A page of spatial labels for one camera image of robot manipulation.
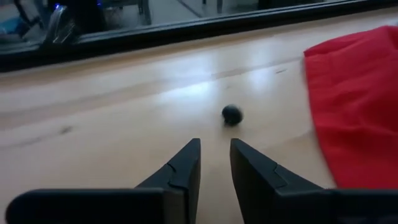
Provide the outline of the red cloth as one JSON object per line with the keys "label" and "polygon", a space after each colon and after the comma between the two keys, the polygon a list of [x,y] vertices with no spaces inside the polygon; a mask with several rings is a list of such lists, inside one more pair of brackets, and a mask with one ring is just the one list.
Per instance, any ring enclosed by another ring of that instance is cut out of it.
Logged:
{"label": "red cloth", "polygon": [[398,189],[398,26],[304,53],[318,143],[336,185]]}

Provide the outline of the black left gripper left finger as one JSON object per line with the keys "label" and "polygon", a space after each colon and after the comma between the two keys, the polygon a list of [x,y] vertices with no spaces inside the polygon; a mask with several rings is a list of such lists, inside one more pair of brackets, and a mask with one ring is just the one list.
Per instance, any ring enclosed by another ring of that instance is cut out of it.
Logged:
{"label": "black left gripper left finger", "polygon": [[129,189],[36,189],[14,198],[7,224],[196,224],[201,142],[194,138]]}

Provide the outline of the small dark round berry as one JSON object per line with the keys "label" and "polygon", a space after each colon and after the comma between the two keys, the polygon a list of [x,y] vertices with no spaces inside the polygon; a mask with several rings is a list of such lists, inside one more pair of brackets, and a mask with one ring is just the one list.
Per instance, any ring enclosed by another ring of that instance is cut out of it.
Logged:
{"label": "small dark round berry", "polygon": [[243,120],[243,112],[236,105],[226,105],[222,111],[221,115],[224,120],[224,124],[227,126],[236,126]]}

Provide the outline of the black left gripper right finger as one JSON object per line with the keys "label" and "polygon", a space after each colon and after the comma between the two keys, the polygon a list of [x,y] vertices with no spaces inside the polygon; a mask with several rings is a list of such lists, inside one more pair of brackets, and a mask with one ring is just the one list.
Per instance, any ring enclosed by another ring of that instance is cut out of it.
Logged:
{"label": "black left gripper right finger", "polygon": [[244,224],[398,224],[398,190],[324,189],[236,138],[230,162]]}

